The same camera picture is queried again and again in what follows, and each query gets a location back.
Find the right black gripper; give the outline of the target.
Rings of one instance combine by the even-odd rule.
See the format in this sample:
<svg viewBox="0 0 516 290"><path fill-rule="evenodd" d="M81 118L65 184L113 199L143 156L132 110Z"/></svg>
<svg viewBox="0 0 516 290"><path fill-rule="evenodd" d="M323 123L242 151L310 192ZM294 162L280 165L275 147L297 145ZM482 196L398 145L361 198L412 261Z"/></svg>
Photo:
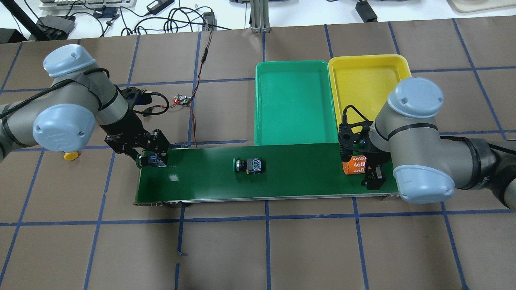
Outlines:
<svg viewBox="0 0 516 290"><path fill-rule="evenodd" d="M382 166L391 160L390 155L365 155L365 177L361 185L368 190L379 190L386 182L387 177Z"/></svg>

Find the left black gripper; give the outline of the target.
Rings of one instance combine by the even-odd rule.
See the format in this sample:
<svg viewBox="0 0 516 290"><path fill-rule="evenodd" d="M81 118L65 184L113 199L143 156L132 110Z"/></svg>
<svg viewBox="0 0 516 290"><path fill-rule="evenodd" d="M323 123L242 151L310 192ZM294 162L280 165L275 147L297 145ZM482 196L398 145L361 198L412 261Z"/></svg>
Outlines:
<svg viewBox="0 0 516 290"><path fill-rule="evenodd" d="M136 163L138 154L144 151L167 154L169 141L161 130L148 132L143 127L115 127L105 125L104 131L107 134L105 143L116 154L124 154L131 157Z"/></svg>

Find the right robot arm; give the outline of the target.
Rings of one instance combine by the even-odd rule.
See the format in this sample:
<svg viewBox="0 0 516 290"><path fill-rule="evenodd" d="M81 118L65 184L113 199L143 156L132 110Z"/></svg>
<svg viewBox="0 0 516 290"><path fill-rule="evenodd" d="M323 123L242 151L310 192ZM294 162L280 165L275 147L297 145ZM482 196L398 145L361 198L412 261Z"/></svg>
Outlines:
<svg viewBox="0 0 516 290"><path fill-rule="evenodd" d="M515 210L515 140L440 135L435 116L443 103L437 84L409 77L389 93L372 123L371 144L390 154L400 197L409 203L439 203L456 189L485 188Z"/></svg>

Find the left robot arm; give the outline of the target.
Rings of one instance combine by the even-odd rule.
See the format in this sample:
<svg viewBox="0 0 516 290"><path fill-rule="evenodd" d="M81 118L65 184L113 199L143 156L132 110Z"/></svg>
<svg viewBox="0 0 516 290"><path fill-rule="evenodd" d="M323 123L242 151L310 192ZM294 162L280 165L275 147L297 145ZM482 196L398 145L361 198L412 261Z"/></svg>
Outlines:
<svg viewBox="0 0 516 290"><path fill-rule="evenodd" d="M0 158L14 150L40 145L49 151L83 150L96 126L117 154L131 157L140 168L166 167L170 143L161 130L147 131L136 105L150 104L161 93L120 89L109 71L78 44L52 51L44 69L53 84L34 96L1 106Z"/></svg>

